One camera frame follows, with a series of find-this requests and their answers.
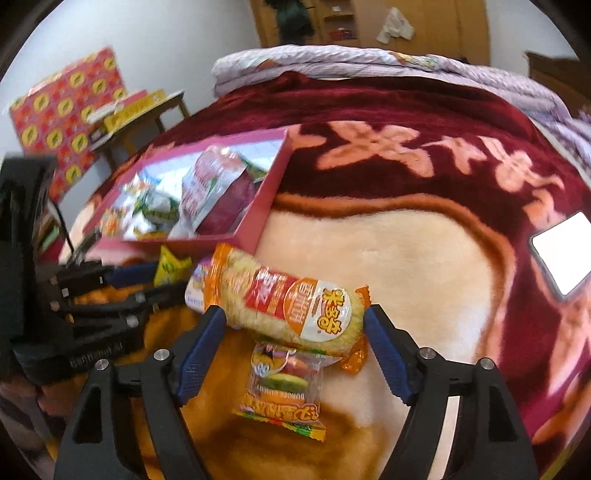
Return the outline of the blue clear pastry snack packet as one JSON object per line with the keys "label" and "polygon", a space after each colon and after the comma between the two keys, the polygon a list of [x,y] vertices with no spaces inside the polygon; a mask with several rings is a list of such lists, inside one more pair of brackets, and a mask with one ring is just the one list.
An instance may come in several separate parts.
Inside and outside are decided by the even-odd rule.
{"label": "blue clear pastry snack packet", "polygon": [[121,187],[121,192],[127,196],[137,197],[153,185],[154,181],[149,175],[139,172]]}

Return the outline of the dark green hanging coat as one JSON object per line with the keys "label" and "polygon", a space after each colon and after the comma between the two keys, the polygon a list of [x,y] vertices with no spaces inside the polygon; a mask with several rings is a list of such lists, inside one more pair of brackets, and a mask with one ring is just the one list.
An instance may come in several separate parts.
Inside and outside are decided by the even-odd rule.
{"label": "dark green hanging coat", "polygon": [[304,45],[315,35],[308,8],[300,0],[266,0],[264,4],[274,10],[281,45]]}

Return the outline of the pink white snack bag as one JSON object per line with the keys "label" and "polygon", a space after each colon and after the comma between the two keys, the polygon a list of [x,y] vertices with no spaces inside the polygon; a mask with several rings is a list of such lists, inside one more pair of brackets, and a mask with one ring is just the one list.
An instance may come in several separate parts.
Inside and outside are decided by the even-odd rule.
{"label": "pink white snack bag", "polygon": [[169,238],[228,233],[252,196],[253,182],[238,153],[207,147],[182,178],[179,220]]}

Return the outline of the wooden side table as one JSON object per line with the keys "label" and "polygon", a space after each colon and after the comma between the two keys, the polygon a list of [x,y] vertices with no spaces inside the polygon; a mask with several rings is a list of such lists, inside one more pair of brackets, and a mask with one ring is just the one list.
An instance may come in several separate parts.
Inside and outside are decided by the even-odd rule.
{"label": "wooden side table", "polygon": [[131,120],[125,126],[112,134],[103,137],[89,146],[89,151],[105,157],[107,164],[112,171],[116,168],[114,150],[122,147],[127,157],[130,158],[136,154],[138,148],[132,142],[133,137],[143,128],[154,125],[159,133],[166,131],[161,115],[169,110],[178,109],[183,119],[189,118],[189,112],[184,102],[184,91],[180,90],[167,95],[167,99],[140,116]]}

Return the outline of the white hanging cloth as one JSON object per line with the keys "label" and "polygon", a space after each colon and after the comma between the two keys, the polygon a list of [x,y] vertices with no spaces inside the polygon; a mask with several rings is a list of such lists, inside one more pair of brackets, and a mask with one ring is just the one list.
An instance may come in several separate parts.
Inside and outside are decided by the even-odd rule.
{"label": "white hanging cloth", "polygon": [[411,41],[415,36],[415,28],[396,7],[392,7],[386,16],[380,33],[377,35],[377,41],[383,45],[388,45],[392,39],[404,39]]}

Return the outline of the burger gummy packet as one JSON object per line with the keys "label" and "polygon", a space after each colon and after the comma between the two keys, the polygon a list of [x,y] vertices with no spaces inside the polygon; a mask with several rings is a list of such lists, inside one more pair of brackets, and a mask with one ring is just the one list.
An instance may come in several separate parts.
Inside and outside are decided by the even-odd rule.
{"label": "burger gummy packet", "polygon": [[134,207],[131,204],[107,208],[99,222],[102,236],[121,237],[133,218],[133,210]]}
{"label": "burger gummy packet", "polygon": [[249,360],[249,381],[233,413],[325,440],[321,393],[325,367],[338,359],[273,342],[256,343]]}

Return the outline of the green snack packet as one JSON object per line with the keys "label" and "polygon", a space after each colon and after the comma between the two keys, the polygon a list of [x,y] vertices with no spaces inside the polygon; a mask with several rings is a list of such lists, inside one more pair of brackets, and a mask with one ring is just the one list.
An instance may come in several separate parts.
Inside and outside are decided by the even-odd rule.
{"label": "green snack packet", "polygon": [[242,154],[238,155],[238,158],[242,160],[242,164],[245,165],[245,171],[249,174],[250,179],[254,184],[259,184],[263,182],[264,178],[266,178],[266,170],[259,168],[256,164],[253,164],[252,161],[247,159]]}

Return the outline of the yellow candy packet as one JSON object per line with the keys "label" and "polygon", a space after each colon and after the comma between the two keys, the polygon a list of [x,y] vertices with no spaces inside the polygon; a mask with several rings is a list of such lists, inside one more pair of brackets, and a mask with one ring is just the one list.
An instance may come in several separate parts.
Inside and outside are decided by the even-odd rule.
{"label": "yellow candy packet", "polygon": [[190,257],[179,259],[165,245],[162,245],[153,285],[159,287],[185,281],[190,277],[192,266]]}

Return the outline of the yellow flat box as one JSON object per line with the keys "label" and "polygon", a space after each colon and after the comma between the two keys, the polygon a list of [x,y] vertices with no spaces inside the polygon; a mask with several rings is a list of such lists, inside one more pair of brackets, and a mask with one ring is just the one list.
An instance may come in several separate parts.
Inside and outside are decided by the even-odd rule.
{"label": "yellow flat box", "polygon": [[142,90],[105,104],[89,113],[86,118],[86,123],[90,126],[90,141],[97,142],[112,134],[166,99],[167,94],[162,89],[152,92]]}

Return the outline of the pink shallow cardboard box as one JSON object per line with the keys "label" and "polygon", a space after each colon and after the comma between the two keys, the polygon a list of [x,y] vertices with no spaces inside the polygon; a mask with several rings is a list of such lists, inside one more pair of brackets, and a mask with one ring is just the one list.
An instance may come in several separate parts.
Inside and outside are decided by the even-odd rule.
{"label": "pink shallow cardboard box", "polygon": [[86,229],[101,251],[200,258],[219,243],[256,251],[290,160],[286,128],[214,136],[139,160],[110,189]]}

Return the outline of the orange rice cracker packet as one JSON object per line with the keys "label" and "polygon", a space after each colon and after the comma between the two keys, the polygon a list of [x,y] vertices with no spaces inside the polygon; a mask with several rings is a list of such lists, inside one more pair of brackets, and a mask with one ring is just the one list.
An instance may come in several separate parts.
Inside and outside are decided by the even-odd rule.
{"label": "orange rice cracker packet", "polygon": [[349,374],[358,374],[369,358],[363,333],[363,315],[370,307],[367,285],[351,290],[290,275],[221,243],[212,254],[202,292],[204,304],[221,307],[228,325],[335,357]]}

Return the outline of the green sour candy packet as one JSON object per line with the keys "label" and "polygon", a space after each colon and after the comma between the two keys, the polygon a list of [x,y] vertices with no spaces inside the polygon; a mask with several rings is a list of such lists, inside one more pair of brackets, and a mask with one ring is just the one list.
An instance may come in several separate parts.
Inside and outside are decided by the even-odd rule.
{"label": "green sour candy packet", "polygon": [[179,219],[179,202],[155,189],[145,190],[136,200],[134,212],[141,213],[151,224],[171,229]]}

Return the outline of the wooden wardrobe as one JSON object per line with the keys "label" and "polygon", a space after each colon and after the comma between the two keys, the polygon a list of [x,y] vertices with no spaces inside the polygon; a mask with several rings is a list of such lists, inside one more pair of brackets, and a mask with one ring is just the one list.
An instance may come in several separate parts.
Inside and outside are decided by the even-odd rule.
{"label": "wooden wardrobe", "polygon": [[[305,1],[311,22],[308,45],[384,48],[410,55],[438,54],[473,65],[490,64],[486,6],[474,0]],[[412,39],[378,41],[396,8],[415,29]]]}

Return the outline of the wooden headboard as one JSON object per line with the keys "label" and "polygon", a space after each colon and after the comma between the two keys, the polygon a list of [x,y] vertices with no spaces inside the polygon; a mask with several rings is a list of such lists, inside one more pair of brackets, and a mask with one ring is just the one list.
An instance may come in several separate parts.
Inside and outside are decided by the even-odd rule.
{"label": "wooden headboard", "polygon": [[578,59],[551,58],[526,53],[529,77],[554,91],[572,116],[590,113],[590,66]]}

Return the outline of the white smartphone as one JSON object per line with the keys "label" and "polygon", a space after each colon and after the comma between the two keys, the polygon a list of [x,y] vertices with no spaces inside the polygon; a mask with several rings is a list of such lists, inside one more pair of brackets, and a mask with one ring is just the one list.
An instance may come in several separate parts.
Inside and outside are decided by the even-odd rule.
{"label": "white smartphone", "polygon": [[559,301],[570,299],[590,281],[590,220],[583,211],[533,235],[529,246]]}

